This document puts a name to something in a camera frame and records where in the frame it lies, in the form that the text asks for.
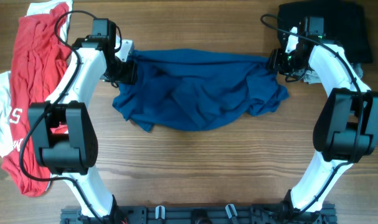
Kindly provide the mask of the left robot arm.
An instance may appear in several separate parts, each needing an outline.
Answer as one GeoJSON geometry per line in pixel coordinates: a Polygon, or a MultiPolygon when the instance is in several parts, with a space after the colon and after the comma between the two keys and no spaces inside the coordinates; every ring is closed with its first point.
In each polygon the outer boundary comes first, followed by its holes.
{"type": "Polygon", "coordinates": [[[26,140],[38,165],[50,170],[48,182],[65,181],[81,206],[74,217],[65,212],[62,223],[126,221],[95,166],[98,141],[87,110],[99,80],[115,88],[137,81],[136,64],[128,60],[133,42],[118,38],[120,33],[114,22],[95,17],[92,33],[71,45],[72,63],[57,88],[29,107],[26,140]]]}

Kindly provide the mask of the blue t-shirt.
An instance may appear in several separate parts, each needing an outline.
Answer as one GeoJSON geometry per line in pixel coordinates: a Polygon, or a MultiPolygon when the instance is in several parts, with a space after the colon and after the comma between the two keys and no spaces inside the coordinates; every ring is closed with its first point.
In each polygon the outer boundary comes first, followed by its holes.
{"type": "Polygon", "coordinates": [[[147,132],[156,124],[208,131],[274,112],[289,97],[265,57],[175,49],[136,50],[131,59],[137,82],[120,85],[112,106],[147,132]]]}

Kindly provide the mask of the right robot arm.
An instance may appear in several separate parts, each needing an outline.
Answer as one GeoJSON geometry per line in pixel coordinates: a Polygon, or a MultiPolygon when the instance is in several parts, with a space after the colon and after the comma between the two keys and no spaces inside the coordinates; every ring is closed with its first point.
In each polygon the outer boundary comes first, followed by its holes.
{"type": "Polygon", "coordinates": [[[283,35],[286,44],[271,53],[268,69],[296,79],[298,71],[310,69],[328,96],[313,131],[314,156],[281,202],[278,217],[289,221],[320,211],[340,176],[373,152],[378,140],[378,92],[357,76],[344,49],[325,37],[322,17],[307,16],[283,35]]]}

